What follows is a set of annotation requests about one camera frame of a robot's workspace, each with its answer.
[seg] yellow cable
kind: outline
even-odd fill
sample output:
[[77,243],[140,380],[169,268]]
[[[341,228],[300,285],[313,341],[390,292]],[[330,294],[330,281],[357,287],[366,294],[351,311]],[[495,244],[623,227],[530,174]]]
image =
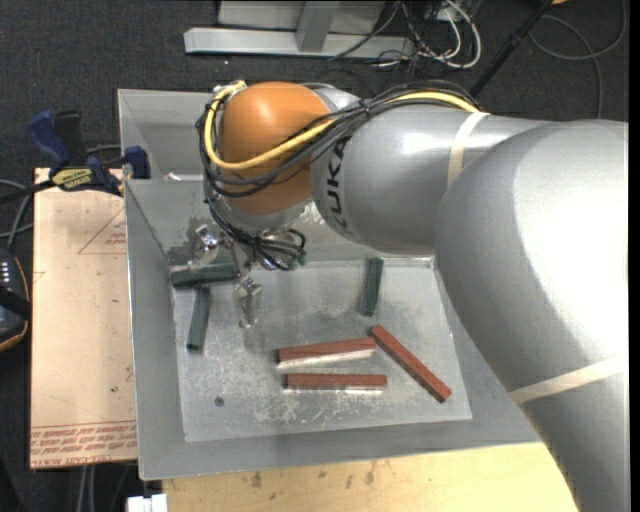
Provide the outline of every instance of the yellow cable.
[[[261,165],[273,158],[276,158],[282,155],[283,153],[286,153],[287,151],[295,148],[296,146],[299,146],[300,144],[304,144],[305,142],[308,142],[319,133],[322,133],[322,131],[324,131],[325,128],[327,128],[329,125],[335,122],[334,119],[329,119],[323,123],[320,123],[318,126],[314,126],[313,128],[298,135],[297,137],[290,139],[286,142],[283,142],[279,146],[276,146],[275,148],[267,151],[266,153],[262,153],[261,155],[258,155],[254,158],[250,158],[249,160],[244,160],[243,162],[236,162],[236,163],[225,162],[220,157],[218,157],[218,155],[213,149],[213,143],[211,141],[211,135],[213,133],[213,130],[212,130],[213,120],[215,119],[216,112],[222,100],[225,97],[232,94],[233,92],[239,89],[242,89],[244,87],[245,87],[244,82],[236,82],[235,84],[229,87],[226,87],[222,91],[218,92],[214,96],[213,101],[211,102],[211,106],[209,107],[209,111],[207,112],[207,117],[205,119],[204,144],[205,144],[205,150],[207,152],[207,156],[216,166],[221,167],[223,169],[229,169],[232,171],[242,171],[242,170],[250,169],[251,167],[256,167],[258,165]],[[479,110],[476,107],[464,101],[463,99],[458,98],[457,96],[454,96],[452,94],[447,94],[447,93],[437,92],[437,91],[423,91],[423,92],[408,93],[403,96],[399,96],[398,98],[394,98],[391,101],[411,100],[411,99],[430,99],[430,100],[442,101],[444,103],[449,103],[450,105],[453,105],[466,112],[479,112]]]

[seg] red wooden block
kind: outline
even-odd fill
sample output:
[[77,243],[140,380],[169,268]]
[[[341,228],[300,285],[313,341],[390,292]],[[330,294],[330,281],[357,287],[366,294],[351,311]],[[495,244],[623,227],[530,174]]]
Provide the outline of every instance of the red wooden block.
[[422,364],[416,356],[409,352],[384,327],[376,325],[371,334],[376,342],[389,354],[409,375],[423,386],[438,402],[444,402],[451,395],[451,390]]
[[282,348],[278,350],[278,361],[281,366],[287,366],[350,359],[366,357],[372,354],[375,349],[376,342],[373,338],[355,338],[301,347]]
[[386,375],[345,373],[290,373],[285,388],[291,390],[382,391]]

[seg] white plastic part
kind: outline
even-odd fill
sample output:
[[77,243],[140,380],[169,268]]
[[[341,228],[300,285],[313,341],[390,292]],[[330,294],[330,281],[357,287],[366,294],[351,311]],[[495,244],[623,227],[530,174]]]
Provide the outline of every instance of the white plastic part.
[[166,494],[154,494],[150,498],[133,496],[127,499],[127,512],[168,512]]

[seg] cable bundle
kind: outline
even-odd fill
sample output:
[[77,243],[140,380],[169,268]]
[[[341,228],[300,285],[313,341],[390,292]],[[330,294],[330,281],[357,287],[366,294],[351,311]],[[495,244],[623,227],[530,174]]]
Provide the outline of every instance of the cable bundle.
[[[224,108],[225,102],[246,85],[244,82],[235,82],[223,87],[214,95],[213,100],[206,106],[203,115],[196,124],[200,136],[200,155],[205,167],[204,195],[213,219],[233,240],[249,250],[250,258],[253,256],[265,268],[291,270],[298,261],[302,263],[306,256],[304,252],[305,240],[301,233],[292,229],[287,230],[298,240],[297,244],[271,240],[261,235],[252,235],[224,218],[222,214],[224,210],[218,207],[217,202],[223,198],[247,197],[259,193],[266,187],[284,183],[295,175],[294,173],[286,179],[279,179],[285,171],[309,157],[313,160],[319,158],[339,139],[353,133],[373,117],[393,108],[427,104],[455,107],[467,112],[479,112],[477,103],[462,88],[450,86],[445,89],[442,82],[437,83],[437,87],[425,83],[403,84],[372,99],[361,100],[355,106],[322,115],[297,133],[289,136],[275,148],[242,162],[227,162],[219,154],[216,126],[218,115]],[[242,176],[242,171],[281,157],[285,153],[290,156],[271,172],[250,178]],[[232,173],[234,176],[225,175],[223,171]],[[243,190],[234,191],[234,187],[243,187]],[[278,261],[278,258],[273,256],[274,253],[284,256],[288,263],[285,265]]]

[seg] robotic arm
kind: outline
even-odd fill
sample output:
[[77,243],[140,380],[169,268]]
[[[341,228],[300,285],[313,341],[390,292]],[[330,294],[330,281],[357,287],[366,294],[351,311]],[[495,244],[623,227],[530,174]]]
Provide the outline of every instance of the robotic arm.
[[458,316],[584,511],[630,510],[628,126],[487,115],[456,89],[217,88],[204,190],[240,265],[293,270],[314,201],[343,237],[435,253]]

